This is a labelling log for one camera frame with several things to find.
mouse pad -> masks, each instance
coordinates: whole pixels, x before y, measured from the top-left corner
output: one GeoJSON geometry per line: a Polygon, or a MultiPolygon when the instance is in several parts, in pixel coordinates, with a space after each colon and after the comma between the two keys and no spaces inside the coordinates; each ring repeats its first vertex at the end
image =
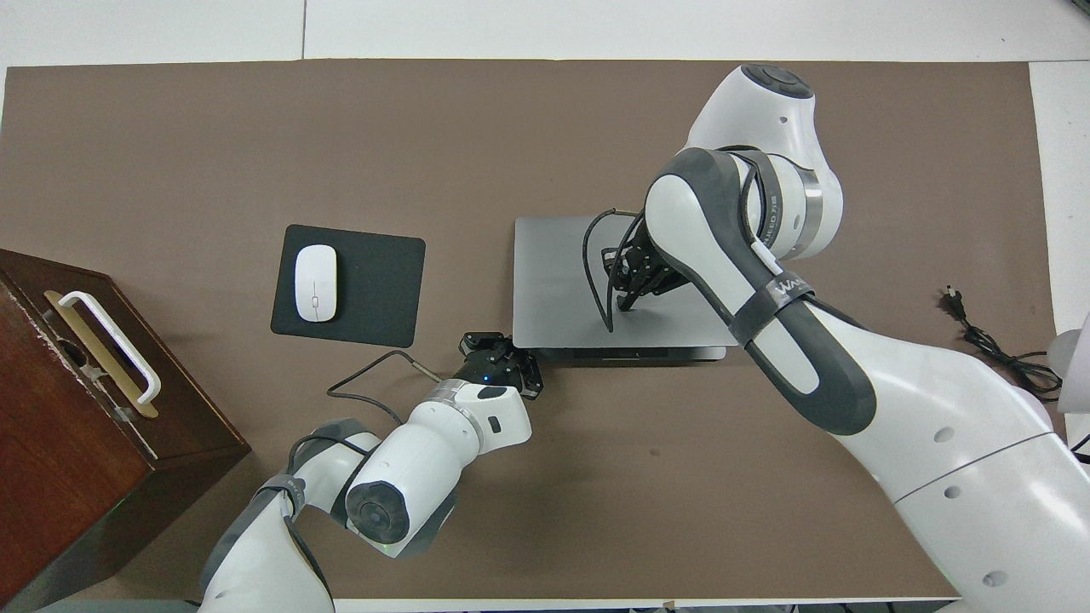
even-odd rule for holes
{"type": "Polygon", "coordinates": [[[272,302],[276,334],[410,347],[424,274],[424,241],[313,226],[288,226],[272,302]],[[311,244],[337,251],[337,312],[307,322],[295,309],[295,256],[311,244]]]}

brown table surface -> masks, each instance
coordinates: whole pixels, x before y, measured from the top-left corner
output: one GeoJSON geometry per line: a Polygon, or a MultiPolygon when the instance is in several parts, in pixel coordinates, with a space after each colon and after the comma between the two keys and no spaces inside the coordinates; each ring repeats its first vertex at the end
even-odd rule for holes
{"type": "MultiPolygon", "coordinates": [[[[386,349],[269,332],[289,224],[427,242],[416,342],[509,332],[513,220],[641,206],[735,64],[329,60],[9,71],[0,247],[101,271],[254,454],[87,597],[199,598],[253,490],[317,424],[325,388],[386,349]]],[[[784,64],[818,92],[844,223],[792,263],[873,329],[968,350],[966,293],[1014,351],[1052,338],[1026,64],[784,64]]],[[[427,555],[389,561],[301,518],[338,598],[954,596],[863,469],[741,351],[714,364],[547,368],[533,438],[482,457],[427,555]]],[[[363,382],[402,413],[431,384],[363,382]]]]}

drawer handle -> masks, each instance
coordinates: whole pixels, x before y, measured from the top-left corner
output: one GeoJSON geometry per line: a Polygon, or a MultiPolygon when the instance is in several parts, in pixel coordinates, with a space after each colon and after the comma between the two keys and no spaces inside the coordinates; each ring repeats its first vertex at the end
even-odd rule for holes
{"type": "Polygon", "coordinates": [[[70,291],[57,302],[61,306],[71,306],[75,304],[77,300],[87,305],[90,314],[95,315],[98,323],[102,324],[102,327],[106,328],[106,332],[108,332],[111,337],[113,337],[118,347],[120,347],[121,350],[124,351],[125,356],[129,357],[129,361],[136,366],[136,370],[138,370],[140,373],[144,375],[144,380],[147,381],[147,389],[141,394],[136,401],[142,405],[150,402],[153,398],[159,395],[159,389],[162,387],[162,384],[159,382],[159,375],[155,374],[155,371],[152,370],[152,365],[148,364],[147,360],[144,359],[144,356],[141,356],[140,351],[133,347],[133,344],[129,341],[129,337],[121,332],[118,324],[113,323],[113,318],[110,317],[105,309],[102,309],[102,305],[98,303],[98,300],[95,300],[94,296],[85,291],[70,291]]]}

wooden cabinet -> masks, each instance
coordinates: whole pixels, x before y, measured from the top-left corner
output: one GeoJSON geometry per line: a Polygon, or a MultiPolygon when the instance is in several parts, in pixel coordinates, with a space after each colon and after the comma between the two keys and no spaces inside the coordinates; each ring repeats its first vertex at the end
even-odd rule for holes
{"type": "Polygon", "coordinates": [[[4,613],[109,577],[249,450],[109,277],[0,250],[4,613]]]}

white mouse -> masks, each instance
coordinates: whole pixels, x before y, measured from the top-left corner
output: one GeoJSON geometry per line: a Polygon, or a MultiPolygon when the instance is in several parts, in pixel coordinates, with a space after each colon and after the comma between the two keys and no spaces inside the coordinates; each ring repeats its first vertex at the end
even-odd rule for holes
{"type": "Polygon", "coordinates": [[[337,252],[328,244],[299,250],[295,310],[307,322],[328,322],[337,314],[337,252]]]}

